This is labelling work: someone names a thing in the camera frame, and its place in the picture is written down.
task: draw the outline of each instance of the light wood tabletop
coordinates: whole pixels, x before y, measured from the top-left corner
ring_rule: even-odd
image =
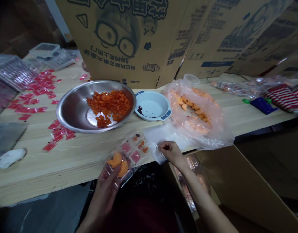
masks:
[[[54,93],[60,99],[68,90],[83,82],[79,75],[84,71],[81,60],[53,75],[62,82],[56,84]],[[242,77],[223,74],[221,78],[235,81]],[[209,92],[223,109],[228,125],[235,136],[271,126],[295,118],[294,115],[277,110],[265,115],[253,106],[242,102],[242,97],[226,94],[207,85],[207,80],[195,87]],[[51,130],[47,127],[56,119],[56,105],[46,95],[38,97],[40,103],[34,107],[48,107],[44,113],[33,114],[26,122],[27,130],[16,144],[17,148],[26,148],[26,156],[8,169],[0,169],[0,206],[7,206],[39,195],[47,194],[86,181],[96,179],[105,164],[105,159],[119,139],[133,129],[162,124],[146,122],[135,113],[120,127],[100,134],[80,134],[71,140],[61,140],[50,152],[42,148],[51,141]],[[0,122],[20,122],[20,114],[12,109],[5,109],[0,115]]]

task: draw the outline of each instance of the white plastic bowl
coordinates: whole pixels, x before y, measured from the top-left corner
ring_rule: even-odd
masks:
[[[188,80],[191,84],[200,84],[201,83],[200,79],[192,74],[185,74],[184,79]]]
[[[135,95],[135,112],[141,119],[145,121],[164,121],[171,115],[171,105],[161,93],[140,91]]]

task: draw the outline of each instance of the stainless steel bowl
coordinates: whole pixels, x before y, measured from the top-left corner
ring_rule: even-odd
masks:
[[[112,117],[109,117],[111,124],[106,128],[98,128],[97,120],[95,119],[97,116],[88,106],[87,97],[92,98],[94,91],[101,93],[113,90],[123,91],[130,101],[131,107],[120,122],[115,122]],[[63,126],[74,132],[86,134],[101,133],[114,129],[126,122],[133,114],[135,107],[136,97],[131,88],[116,81],[98,80],[87,82],[68,91],[59,101],[56,115]]]

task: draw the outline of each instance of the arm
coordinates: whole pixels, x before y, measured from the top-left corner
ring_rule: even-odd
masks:
[[[184,176],[196,209],[210,230],[214,233],[238,233],[190,169],[178,145],[175,142],[165,141],[159,149]]]
[[[112,209],[120,186],[117,179],[120,166],[117,166],[110,175],[107,173],[106,166],[97,179],[97,185],[88,212],[76,233],[98,232]]]

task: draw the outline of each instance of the white tissue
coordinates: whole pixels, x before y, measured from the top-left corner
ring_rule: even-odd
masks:
[[[8,168],[11,164],[18,162],[21,158],[23,158],[26,154],[26,150],[16,149],[10,150],[7,153],[0,156],[0,168]]]

